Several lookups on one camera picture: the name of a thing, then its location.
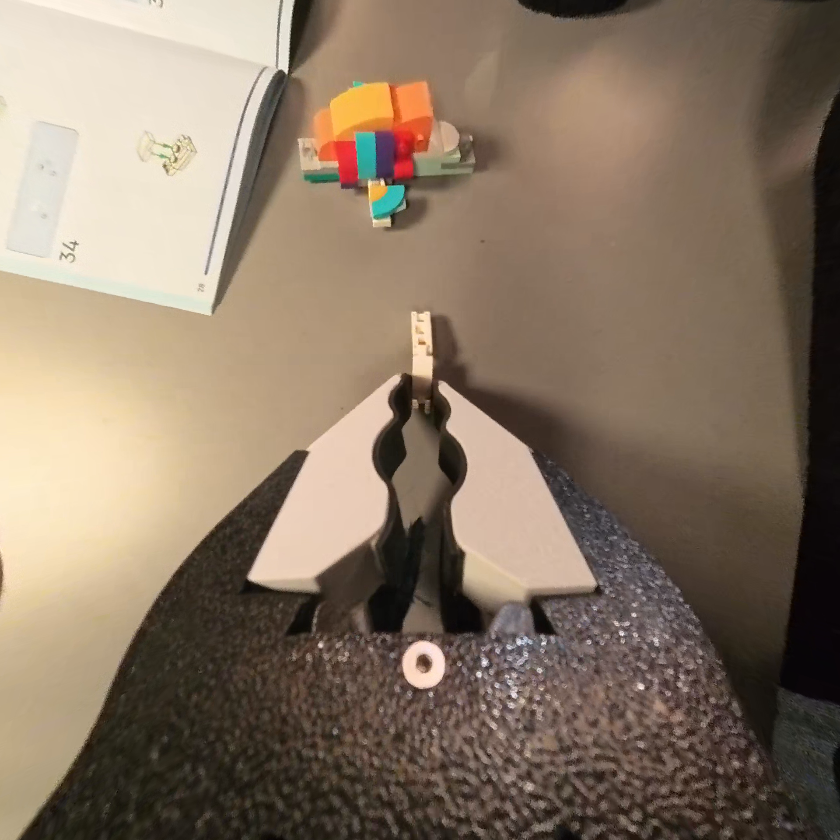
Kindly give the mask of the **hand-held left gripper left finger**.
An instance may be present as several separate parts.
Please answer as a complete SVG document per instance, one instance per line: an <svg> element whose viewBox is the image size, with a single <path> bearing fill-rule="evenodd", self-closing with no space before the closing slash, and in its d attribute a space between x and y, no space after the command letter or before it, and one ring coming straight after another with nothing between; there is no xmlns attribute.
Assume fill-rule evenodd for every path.
<svg viewBox="0 0 840 840"><path fill-rule="evenodd" d="M311 630L403 629L419 571L393 477L406 457L412 379L397 374L312 443L248 572L262 590L310 597Z"/></svg>

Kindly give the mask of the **blue-grey cloth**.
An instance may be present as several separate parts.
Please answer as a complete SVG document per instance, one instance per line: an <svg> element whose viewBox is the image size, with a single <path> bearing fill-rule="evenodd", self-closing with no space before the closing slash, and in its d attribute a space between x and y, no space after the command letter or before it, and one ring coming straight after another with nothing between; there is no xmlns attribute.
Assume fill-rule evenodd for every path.
<svg viewBox="0 0 840 840"><path fill-rule="evenodd" d="M839 838L839 706L785 688L776 696L775 764L823 838Z"/></svg>

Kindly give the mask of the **lego instruction booklet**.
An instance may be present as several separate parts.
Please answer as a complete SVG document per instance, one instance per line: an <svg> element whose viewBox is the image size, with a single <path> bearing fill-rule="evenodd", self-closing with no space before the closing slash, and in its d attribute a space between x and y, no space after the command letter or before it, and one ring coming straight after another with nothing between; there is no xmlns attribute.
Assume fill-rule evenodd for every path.
<svg viewBox="0 0 840 840"><path fill-rule="evenodd" d="M294 1L2 1L2 272L210 315Z"/></svg>

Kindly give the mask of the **colourful lego model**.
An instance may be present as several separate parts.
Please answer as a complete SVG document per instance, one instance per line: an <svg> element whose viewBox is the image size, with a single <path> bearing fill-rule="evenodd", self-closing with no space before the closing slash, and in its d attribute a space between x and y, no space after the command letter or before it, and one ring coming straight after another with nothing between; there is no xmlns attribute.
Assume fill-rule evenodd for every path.
<svg viewBox="0 0 840 840"><path fill-rule="evenodd" d="M318 110L299 138L301 175L366 196L373 228L390 228L407 207L410 182L471 175L473 136L439 119L426 80L355 81Z"/></svg>

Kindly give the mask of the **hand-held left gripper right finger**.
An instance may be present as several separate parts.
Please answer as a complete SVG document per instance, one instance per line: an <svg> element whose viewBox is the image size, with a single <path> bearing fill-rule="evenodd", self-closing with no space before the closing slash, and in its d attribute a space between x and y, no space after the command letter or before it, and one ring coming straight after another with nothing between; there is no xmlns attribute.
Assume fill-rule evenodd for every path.
<svg viewBox="0 0 840 840"><path fill-rule="evenodd" d="M596 593L530 447L443 381L432 407L437 462L451 484L438 578L444 630L482 632L509 605L547 626L534 616L536 602Z"/></svg>

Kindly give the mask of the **cream lego hinge piece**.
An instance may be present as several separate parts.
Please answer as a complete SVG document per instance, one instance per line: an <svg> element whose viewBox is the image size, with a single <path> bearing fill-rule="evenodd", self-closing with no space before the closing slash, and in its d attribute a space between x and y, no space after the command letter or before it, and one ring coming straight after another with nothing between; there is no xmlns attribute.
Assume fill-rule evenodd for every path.
<svg viewBox="0 0 840 840"><path fill-rule="evenodd" d="M434 333L430 311L411 312L413 409L432 412L434 386Z"/></svg>

